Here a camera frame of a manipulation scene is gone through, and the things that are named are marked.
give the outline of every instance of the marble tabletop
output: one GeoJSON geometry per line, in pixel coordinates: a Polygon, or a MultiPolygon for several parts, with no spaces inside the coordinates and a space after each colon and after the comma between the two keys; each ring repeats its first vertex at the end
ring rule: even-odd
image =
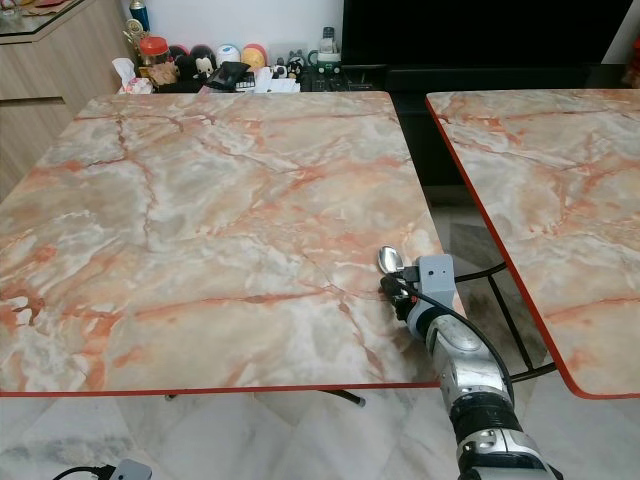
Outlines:
{"type": "Polygon", "coordinates": [[[640,91],[427,104],[569,388],[640,396],[640,91]]]}
{"type": "Polygon", "coordinates": [[[0,204],[0,394],[433,385],[383,244],[442,252],[386,93],[92,100],[0,204]]]}

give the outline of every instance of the wooden cabinet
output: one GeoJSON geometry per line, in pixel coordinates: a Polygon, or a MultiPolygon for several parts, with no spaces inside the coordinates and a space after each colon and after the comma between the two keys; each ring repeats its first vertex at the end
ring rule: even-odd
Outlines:
{"type": "Polygon", "coordinates": [[[118,90],[124,22],[120,0],[79,0],[32,34],[0,36],[0,201],[91,98],[118,90]]]}

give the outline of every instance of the spoon head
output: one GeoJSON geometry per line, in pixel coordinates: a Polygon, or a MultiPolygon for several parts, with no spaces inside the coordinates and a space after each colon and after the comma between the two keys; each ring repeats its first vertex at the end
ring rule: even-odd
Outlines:
{"type": "Polygon", "coordinates": [[[378,265],[384,273],[395,273],[404,268],[402,257],[395,248],[389,245],[381,247],[378,251],[378,265]]]}

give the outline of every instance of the floor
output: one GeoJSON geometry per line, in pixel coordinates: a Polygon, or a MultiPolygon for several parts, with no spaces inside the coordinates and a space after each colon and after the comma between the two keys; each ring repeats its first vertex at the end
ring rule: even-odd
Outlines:
{"type": "MultiPolygon", "coordinates": [[[[433,207],[457,274],[501,261],[474,207],[433,207]]],[[[546,357],[511,277],[497,281],[534,362],[546,357]]],[[[512,372],[524,365],[485,280],[459,288],[512,372]]],[[[557,373],[516,384],[525,430],[565,478],[640,471],[640,400],[574,397],[557,373]]],[[[0,480],[49,480],[78,465],[150,465],[154,480],[445,479],[455,438],[437,390],[370,390],[365,408],[320,392],[65,399],[0,398],[0,480]]],[[[92,478],[75,474],[74,480],[92,478]]]]}

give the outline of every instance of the black cord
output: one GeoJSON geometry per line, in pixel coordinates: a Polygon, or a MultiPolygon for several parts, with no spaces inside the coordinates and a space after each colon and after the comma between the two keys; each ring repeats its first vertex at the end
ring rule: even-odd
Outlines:
{"type": "Polygon", "coordinates": [[[460,315],[455,310],[443,305],[442,303],[438,302],[437,300],[435,300],[435,299],[433,299],[431,297],[428,297],[427,295],[425,295],[424,293],[419,292],[415,288],[412,288],[409,285],[400,282],[397,278],[395,278],[395,276],[393,274],[387,273],[385,276],[387,278],[391,279],[396,284],[396,286],[398,288],[401,288],[401,289],[405,290],[407,293],[409,293],[409,294],[411,294],[411,295],[413,295],[415,297],[418,297],[420,300],[424,300],[425,302],[430,303],[434,307],[441,308],[442,310],[447,312],[449,315],[451,315],[452,317],[456,318],[457,320],[460,320],[467,327],[469,327],[469,329],[473,333],[475,333],[478,336],[478,338],[480,338],[480,340],[487,346],[487,348],[489,349],[491,354],[495,357],[496,363],[498,364],[498,367],[500,368],[500,371],[502,372],[502,377],[503,377],[504,383],[505,383],[505,385],[507,387],[507,392],[509,393],[509,398],[511,398],[511,403],[513,405],[515,405],[515,398],[514,398],[514,394],[513,394],[513,383],[511,382],[511,376],[509,375],[509,370],[507,369],[507,365],[504,363],[504,360],[502,359],[502,357],[500,356],[500,354],[498,353],[496,348],[493,346],[493,344],[484,335],[484,333],[482,333],[480,331],[480,329],[478,327],[476,327],[473,323],[471,323],[469,320],[464,318],[462,315],[460,315]]]}
{"type": "Polygon", "coordinates": [[[73,467],[69,470],[65,470],[53,480],[60,480],[61,478],[76,472],[89,472],[98,477],[98,480],[109,480],[115,470],[116,467],[112,465],[105,465],[103,467],[73,467]]]}

